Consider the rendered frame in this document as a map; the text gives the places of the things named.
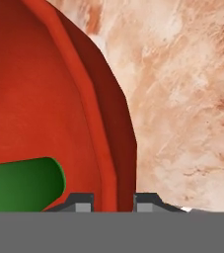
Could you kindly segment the red bowl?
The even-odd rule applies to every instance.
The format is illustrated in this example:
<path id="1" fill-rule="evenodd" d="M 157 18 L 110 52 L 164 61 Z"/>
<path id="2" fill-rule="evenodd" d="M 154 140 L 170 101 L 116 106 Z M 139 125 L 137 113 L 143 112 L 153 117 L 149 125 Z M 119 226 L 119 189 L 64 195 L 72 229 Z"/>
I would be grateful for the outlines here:
<path id="1" fill-rule="evenodd" d="M 0 163 L 56 159 L 67 193 L 131 211 L 136 139 L 101 51 L 46 0 L 0 0 Z"/>

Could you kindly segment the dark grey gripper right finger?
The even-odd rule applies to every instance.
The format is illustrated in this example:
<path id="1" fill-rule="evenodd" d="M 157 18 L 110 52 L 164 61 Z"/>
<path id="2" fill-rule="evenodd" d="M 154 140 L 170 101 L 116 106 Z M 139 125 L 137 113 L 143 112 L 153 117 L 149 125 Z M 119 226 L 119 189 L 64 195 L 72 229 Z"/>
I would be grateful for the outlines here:
<path id="1" fill-rule="evenodd" d="M 135 193 L 133 197 L 134 212 L 171 211 L 183 212 L 180 208 L 165 204 L 157 193 Z"/>

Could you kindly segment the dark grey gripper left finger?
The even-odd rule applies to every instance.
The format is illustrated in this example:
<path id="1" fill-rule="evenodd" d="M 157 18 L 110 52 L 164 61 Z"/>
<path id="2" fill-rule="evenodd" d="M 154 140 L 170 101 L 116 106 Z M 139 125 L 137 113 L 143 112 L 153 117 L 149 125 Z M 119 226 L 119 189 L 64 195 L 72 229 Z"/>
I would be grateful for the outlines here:
<path id="1" fill-rule="evenodd" d="M 92 212 L 94 210 L 93 193 L 71 193 L 66 199 L 58 201 L 54 206 L 49 206 L 49 212 Z"/>

